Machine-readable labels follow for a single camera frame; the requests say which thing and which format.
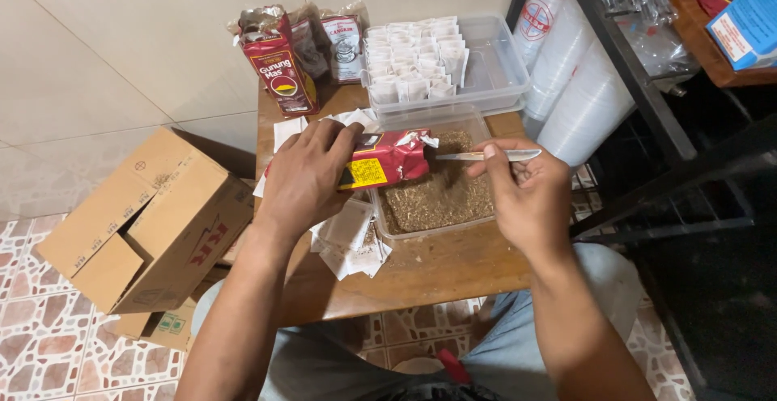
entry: clear plastic container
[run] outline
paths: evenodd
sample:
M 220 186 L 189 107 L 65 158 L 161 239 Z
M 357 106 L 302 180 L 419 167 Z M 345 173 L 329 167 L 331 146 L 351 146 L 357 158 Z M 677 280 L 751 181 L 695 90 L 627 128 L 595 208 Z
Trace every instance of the clear plastic container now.
M 491 138 L 488 126 L 480 115 L 480 109 L 471 104 L 451 105 L 447 108 L 421 109 L 412 113 L 399 114 L 385 118 L 381 121 L 382 130 L 429 128 L 432 134 L 435 132 L 461 129 L 472 137 L 473 144 L 478 144 Z M 494 216 L 483 217 L 475 221 L 465 222 L 463 224 L 439 227 L 431 230 L 408 232 L 405 234 L 393 235 L 389 232 L 386 225 L 385 214 L 381 201 L 378 198 L 378 189 L 370 190 L 370 200 L 377 216 L 378 231 L 384 238 L 390 240 L 401 240 L 403 238 L 415 238 L 431 236 L 441 232 L 457 231 L 462 228 L 478 225 L 483 222 L 492 221 Z
M 518 55 L 518 47 L 504 17 L 481 15 L 459 18 L 459 31 L 469 49 L 469 59 L 464 87 L 459 88 L 456 96 L 384 105 L 370 102 L 378 119 L 419 108 L 459 103 L 475 104 L 488 115 L 522 108 L 519 97 L 531 86 L 529 73 Z

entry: left hand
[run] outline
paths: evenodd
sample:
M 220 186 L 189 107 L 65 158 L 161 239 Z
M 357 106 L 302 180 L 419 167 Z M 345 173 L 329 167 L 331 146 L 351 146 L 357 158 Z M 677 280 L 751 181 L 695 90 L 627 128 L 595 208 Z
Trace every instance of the left hand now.
M 322 119 L 286 140 L 267 172 L 254 223 L 271 224 L 296 243 L 310 227 L 338 214 L 353 192 L 338 192 L 337 183 L 362 131 L 359 123 L 345 127 Z

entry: red object on floor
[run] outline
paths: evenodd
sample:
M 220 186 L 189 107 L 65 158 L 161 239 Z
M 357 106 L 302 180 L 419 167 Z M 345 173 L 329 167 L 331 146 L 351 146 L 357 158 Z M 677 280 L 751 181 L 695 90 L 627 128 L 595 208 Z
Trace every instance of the red object on floor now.
M 448 371 L 448 374 L 457 383 L 468 385 L 472 382 L 472 379 L 469 377 L 467 370 L 464 369 L 461 361 L 459 361 L 451 351 L 446 349 L 440 350 L 440 352 L 437 353 L 437 359 L 442 362 L 442 366 L 445 366 L 445 371 Z

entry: loose tea leaves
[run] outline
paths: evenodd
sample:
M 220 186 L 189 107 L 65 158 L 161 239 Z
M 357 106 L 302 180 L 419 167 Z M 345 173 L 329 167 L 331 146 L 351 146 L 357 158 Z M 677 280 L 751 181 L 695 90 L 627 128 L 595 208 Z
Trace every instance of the loose tea leaves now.
M 435 133 L 437 155 L 469 152 L 471 136 L 462 130 Z M 393 235 L 463 224 L 493 214 L 486 176 L 470 178 L 467 163 L 430 160 L 430 172 L 411 181 L 378 188 L 388 232 Z

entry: leg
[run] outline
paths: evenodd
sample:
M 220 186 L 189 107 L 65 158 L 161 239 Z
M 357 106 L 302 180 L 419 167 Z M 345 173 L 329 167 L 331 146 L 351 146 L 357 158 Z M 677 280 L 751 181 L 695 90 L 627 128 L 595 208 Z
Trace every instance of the leg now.
M 636 268 L 602 245 L 578 243 L 574 249 L 599 308 L 625 342 L 642 296 Z M 481 344 L 461 360 L 472 381 L 507 399 L 555 399 L 556 389 L 539 354 L 531 293 L 498 295 L 492 316 L 500 314 Z
M 200 330 L 222 284 L 215 284 L 198 302 L 192 335 Z M 416 384 L 415 376 L 382 369 L 352 354 L 335 341 L 338 335 L 338 327 L 330 322 L 279 329 L 261 399 L 376 399 Z

